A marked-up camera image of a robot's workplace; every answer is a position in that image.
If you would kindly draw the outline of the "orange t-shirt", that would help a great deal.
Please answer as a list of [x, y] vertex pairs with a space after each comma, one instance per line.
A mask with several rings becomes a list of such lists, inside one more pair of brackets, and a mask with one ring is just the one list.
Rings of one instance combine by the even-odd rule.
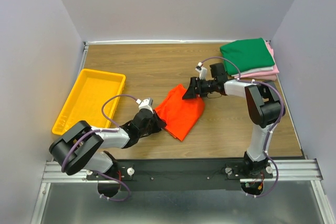
[[182, 96], [185, 92], [183, 85], [178, 84], [155, 108], [159, 118], [166, 123], [165, 130], [181, 142], [187, 137], [205, 109], [205, 102], [200, 97], [183, 100]]

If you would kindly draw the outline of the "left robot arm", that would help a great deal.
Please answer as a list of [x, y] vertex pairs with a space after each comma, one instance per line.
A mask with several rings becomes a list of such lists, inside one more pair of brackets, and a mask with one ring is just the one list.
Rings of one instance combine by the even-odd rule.
[[94, 127], [82, 120], [56, 139], [49, 152], [69, 176], [88, 169], [98, 171], [104, 179], [112, 179], [117, 161], [107, 152], [98, 154], [98, 149], [129, 148], [165, 127], [166, 122], [148, 109], [141, 109], [132, 120], [112, 129]]

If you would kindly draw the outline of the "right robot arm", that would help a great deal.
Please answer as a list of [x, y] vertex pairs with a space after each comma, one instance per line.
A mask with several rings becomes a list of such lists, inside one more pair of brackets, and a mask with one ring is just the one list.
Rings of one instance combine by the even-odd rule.
[[247, 82], [229, 79], [223, 63], [212, 64], [210, 69], [212, 80], [206, 80], [207, 69], [201, 62], [197, 65], [196, 71], [200, 76], [191, 77], [182, 99], [203, 98], [214, 92], [246, 99], [253, 132], [240, 170], [246, 177], [255, 177], [267, 167], [269, 143], [274, 129], [285, 114], [284, 102], [272, 81]]

